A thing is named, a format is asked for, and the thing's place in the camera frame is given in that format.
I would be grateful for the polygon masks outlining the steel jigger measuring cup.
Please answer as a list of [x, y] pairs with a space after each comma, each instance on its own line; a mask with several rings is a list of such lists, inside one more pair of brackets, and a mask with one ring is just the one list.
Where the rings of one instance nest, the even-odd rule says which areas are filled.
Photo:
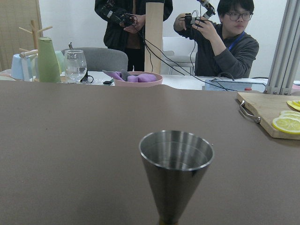
[[139, 150], [159, 214], [158, 224], [178, 224], [213, 161], [213, 146], [189, 132], [162, 130], [147, 134]]

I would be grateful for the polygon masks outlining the green cup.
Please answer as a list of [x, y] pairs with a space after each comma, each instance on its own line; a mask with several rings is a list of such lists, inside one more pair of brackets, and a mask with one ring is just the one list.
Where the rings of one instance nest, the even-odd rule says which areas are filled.
[[49, 37], [38, 39], [38, 73], [39, 81], [44, 83], [60, 83], [60, 70], [53, 42]]

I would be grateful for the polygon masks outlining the light blue cup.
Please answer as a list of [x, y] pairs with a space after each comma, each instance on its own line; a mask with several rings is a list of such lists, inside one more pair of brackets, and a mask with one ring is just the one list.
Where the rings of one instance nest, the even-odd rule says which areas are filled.
[[32, 75], [29, 72], [30, 56], [14, 54], [11, 65], [11, 77], [17, 80], [29, 81]]

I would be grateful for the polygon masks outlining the pink bowl with cloths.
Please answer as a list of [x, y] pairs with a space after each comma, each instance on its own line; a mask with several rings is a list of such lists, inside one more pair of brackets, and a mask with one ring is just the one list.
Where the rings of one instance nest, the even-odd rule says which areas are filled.
[[105, 71], [111, 77], [115, 86], [123, 87], [151, 87], [162, 84], [163, 77], [156, 73], [143, 71]]

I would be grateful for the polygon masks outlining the wooden plank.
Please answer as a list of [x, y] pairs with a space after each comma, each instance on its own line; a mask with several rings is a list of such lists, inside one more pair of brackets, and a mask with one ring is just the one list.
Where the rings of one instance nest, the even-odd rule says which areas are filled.
[[145, 19], [145, 71], [160, 73], [164, 3], [148, 0]]

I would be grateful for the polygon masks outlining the wine glass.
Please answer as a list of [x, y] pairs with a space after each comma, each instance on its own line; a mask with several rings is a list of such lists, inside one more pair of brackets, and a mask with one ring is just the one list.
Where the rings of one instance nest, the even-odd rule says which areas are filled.
[[65, 77], [69, 83], [80, 83], [87, 71], [87, 62], [83, 50], [64, 52]]

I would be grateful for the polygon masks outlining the brown table mat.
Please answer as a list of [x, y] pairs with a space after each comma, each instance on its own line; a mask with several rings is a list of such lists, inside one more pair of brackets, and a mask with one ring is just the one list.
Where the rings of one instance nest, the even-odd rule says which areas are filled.
[[234, 92], [20, 81], [0, 83], [1, 224], [156, 224], [138, 144], [160, 130], [215, 150], [180, 224], [299, 224], [300, 143], [244, 118]]

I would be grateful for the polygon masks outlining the standing person in black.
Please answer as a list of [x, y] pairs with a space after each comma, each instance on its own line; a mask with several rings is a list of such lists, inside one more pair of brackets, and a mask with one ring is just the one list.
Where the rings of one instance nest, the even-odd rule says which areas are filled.
[[95, 12], [107, 21], [104, 44], [124, 52], [128, 71], [144, 71], [145, 0], [97, 0]]

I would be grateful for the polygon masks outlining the seated person with glasses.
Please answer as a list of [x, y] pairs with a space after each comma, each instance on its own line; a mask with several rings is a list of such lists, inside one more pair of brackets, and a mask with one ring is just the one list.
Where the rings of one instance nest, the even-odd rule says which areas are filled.
[[217, 6], [220, 23], [201, 17], [190, 28], [184, 14], [176, 17], [174, 30], [197, 43], [196, 76], [249, 77], [259, 51], [258, 42], [245, 32], [254, 8], [252, 0], [221, 0]]

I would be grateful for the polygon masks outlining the wooden cutting board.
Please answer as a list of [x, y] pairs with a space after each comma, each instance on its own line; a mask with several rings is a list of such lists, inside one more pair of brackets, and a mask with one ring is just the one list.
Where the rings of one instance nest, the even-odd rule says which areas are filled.
[[299, 135], [288, 134], [275, 129], [272, 126], [274, 118], [280, 115], [281, 111], [292, 110], [286, 103], [288, 100], [297, 101], [300, 99], [299, 95], [285, 96], [272, 95], [263, 93], [238, 92], [237, 99], [245, 102], [245, 108], [256, 117], [261, 118], [260, 125], [273, 138], [299, 140]]

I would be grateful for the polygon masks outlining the wooden mug tree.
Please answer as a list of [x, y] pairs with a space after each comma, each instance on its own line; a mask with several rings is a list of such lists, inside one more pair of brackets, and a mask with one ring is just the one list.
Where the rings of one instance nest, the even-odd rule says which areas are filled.
[[21, 58], [24, 81], [34, 81], [36, 79], [36, 75], [34, 75], [36, 69], [35, 66], [32, 67], [32, 63], [37, 59], [38, 56], [38, 39], [43, 36], [43, 31], [51, 29], [52, 26], [40, 28], [35, 20], [31, 20], [30, 28], [31, 30], [26, 30], [22, 27], [19, 27], [19, 29], [31, 34], [34, 47], [32, 50], [19, 48], [21, 51], [19, 56]]

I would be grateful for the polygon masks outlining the lemon slice by knife tip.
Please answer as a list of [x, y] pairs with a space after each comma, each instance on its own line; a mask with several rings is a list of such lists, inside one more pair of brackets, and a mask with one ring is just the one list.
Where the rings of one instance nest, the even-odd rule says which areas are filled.
[[297, 101], [291, 101], [291, 100], [288, 100], [286, 102], [291, 108], [297, 110], [297, 111], [300, 111], [300, 104], [297, 102]]

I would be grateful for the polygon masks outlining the aluminium frame post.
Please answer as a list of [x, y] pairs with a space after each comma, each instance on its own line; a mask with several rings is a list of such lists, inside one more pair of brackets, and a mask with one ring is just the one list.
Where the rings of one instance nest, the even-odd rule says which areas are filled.
[[264, 93], [291, 95], [300, 62], [300, 2], [288, 0]]

